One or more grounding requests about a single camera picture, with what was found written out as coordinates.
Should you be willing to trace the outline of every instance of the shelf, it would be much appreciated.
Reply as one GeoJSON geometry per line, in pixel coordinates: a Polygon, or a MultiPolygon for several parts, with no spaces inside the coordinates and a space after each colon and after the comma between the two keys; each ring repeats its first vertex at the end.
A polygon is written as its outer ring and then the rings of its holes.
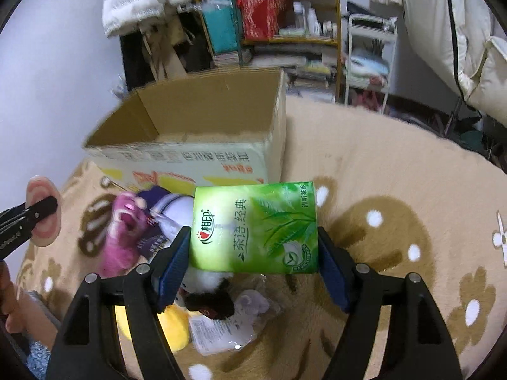
{"type": "Polygon", "coordinates": [[[339,45],[339,41],[325,37],[272,37],[269,40],[242,40],[241,44],[273,44],[273,43],[295,43],[295,44],[326,44],[339,45]]]}

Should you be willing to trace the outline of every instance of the pink plush toy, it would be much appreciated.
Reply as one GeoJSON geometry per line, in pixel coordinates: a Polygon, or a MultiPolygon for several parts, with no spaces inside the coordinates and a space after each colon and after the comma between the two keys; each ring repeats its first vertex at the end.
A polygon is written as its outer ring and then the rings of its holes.
{"type": "Polygon", "coordinates": [[[119,276],[139,260],[136,245],[147,227],[145,208],[146,201],[130,191],[116,197],[102,251],[99,273],[103,278],[119,276]]]}

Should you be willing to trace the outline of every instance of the hand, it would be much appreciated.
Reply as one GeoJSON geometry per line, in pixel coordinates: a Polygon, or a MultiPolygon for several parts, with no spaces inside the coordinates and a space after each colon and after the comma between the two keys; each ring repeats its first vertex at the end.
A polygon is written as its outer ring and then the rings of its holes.
{"type": "Polygon", "coordinates": [[[8,333],[24,330],[25,322],[5,261],[0,261],[0,313],[7,315],[5,328],[8,333]]]}

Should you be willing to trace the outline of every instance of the green tissue pack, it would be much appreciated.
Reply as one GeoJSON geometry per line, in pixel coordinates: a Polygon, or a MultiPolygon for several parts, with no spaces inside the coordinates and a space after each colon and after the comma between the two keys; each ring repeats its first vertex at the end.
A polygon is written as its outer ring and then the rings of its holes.
{"type": "Polygon", "coordinates": [[[190,262],[209,271],[316,273],[313,183],[197,187],[190,262]]]}

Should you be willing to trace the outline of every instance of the floor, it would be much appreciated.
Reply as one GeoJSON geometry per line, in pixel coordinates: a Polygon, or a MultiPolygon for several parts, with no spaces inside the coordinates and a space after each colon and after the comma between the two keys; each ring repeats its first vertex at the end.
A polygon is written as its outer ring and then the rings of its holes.
{"type": "MultiPolygon", "coordinates": [[[[0,34],[0,211],[25,201],[34,175],[62,186],[117,104],[120,43],[101,14],[102,0],[22,0],[0,34]]],[[[25,249],[7,258],[14,275],[25,249]]]]}

